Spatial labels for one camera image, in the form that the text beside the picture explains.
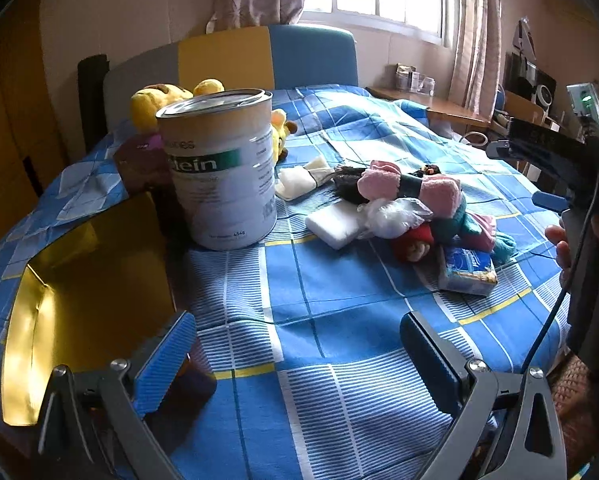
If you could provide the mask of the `person right hand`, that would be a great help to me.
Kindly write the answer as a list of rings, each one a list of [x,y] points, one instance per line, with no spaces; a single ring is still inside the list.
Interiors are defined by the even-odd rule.
[[[597,214],[592,218],[592,229],[595,236],[599,238],[599,216]],[[561,268],[560,283],[562,286],[565,286],[569,279],[569,274],[571,274],[572,254],[563,221],[560,221],[557,226],[548,226],[545,229],[545,235],[557,250],[555,260],[557,260],[557,265]]]

